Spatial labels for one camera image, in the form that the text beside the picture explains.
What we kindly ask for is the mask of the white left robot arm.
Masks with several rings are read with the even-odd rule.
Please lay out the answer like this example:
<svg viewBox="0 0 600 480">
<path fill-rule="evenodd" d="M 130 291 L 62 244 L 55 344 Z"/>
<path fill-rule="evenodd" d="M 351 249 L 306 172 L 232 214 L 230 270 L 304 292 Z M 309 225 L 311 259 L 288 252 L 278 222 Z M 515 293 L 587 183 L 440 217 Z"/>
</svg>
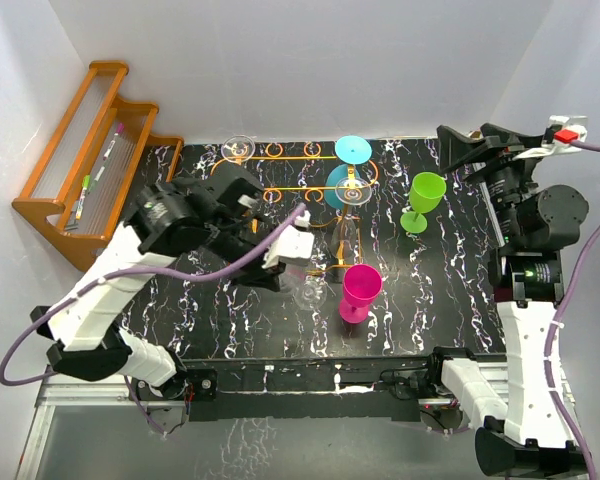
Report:
<svg viewBox="0 0 600 480">
<path fill-rule="evenodd" d="M 205 179 L 145 187 L 107 247 L 79 282 L 33 311 L 32 331 L 52 340 L 50 372 L 87 382 L 120 374 L 174 399 L 187 369 L 171 349 L 124 330 L 122 310 L 158 275 L 191 284 L 230 279 L 276 292 L 285 263 L 277 253 L 305 206 L 273 226 L 259 211 L 264 187 L 244 167 L 223 163 Z"/>
</svg>

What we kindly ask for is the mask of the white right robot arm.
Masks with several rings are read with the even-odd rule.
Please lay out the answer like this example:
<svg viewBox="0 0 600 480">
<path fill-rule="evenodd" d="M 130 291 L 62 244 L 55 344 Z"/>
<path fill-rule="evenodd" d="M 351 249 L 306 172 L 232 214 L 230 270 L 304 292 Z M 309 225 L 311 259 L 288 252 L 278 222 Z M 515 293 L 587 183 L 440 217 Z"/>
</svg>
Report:
<svg viewBox="0 0 600 480">
<path fill-rule="evenodd" d="M 502 244 L 489 258 L 489 281 L 506 346 L 507 391 L 500 394 L 465 348 L 434 350 L 427 388 L 453 395 L 475 432 L 483 474 L 509 479 L 564 479 L 588 470 L 586 448 L 563 400 L 556 313 L 566 298 L 562 250 L 575 244 L 589 212 L 574 188 L 540 188 L 532 175 L 544 158 L 575 153 L 587 135 L 583 116 L 552 116 L 539 135 L 490 123 L 478 138 L 440 126 L 443 173 L 473 165 L 483 183 Z"/>
</svg>

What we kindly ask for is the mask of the clear short wine glass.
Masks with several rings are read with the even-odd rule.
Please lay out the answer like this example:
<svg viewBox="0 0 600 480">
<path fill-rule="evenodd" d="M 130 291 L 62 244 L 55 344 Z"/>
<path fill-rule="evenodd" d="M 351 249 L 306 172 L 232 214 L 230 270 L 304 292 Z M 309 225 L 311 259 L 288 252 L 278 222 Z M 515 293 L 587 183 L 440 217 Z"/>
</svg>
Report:
<svg viewBox="0 0 600 480">
<path fill-rule="evenodd" d="M 317 311 L 326 301 L 326 281 L 309 275 L 303 267 L 287 265 L 279 280 L 281 291 L 289 294 L 301 310 Z"/>
</svg>

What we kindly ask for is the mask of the teal plastic wine glass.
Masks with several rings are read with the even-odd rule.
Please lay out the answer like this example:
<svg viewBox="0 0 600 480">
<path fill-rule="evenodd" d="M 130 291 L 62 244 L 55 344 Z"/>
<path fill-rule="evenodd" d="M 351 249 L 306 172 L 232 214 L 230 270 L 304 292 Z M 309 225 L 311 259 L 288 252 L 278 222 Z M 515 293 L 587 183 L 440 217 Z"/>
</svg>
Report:
<svg viewBox="0 0 600 480">
<path fill-rule="evenodd" d="M 355 177 L 358 178 L 356 166 L 369 161 L 371 154 L 371 144 L 360 136 L 347 135 L 335 142 L 335 155 L 341 164 L 329 173 L 325 183 L 327 189 L 324 191 L 324 200 L 330 207 L 336 210 L 344 207 L 344 203 L 336 196 L 336 184 L 348 176 L 349 167 L 353 168 Z"/>
</svg>

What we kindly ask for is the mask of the green plastic wine glass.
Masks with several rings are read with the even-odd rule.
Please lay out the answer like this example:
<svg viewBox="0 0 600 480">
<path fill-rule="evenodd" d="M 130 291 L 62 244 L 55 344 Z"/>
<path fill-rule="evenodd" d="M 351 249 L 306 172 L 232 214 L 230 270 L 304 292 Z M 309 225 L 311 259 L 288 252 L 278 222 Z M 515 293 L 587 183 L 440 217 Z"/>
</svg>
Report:
<svg viewBox="0 0 600 480">
<path fill-rule="evenodd" d="M 446 194 L 446 182 L 443 177 L 433 172 L 417 174 L 409 192 L 410 211 L 400 218 L 400 225 L 409 234 L 420 234 L 427 229 L 425 215 L 434 210 Z"/>
</svg>

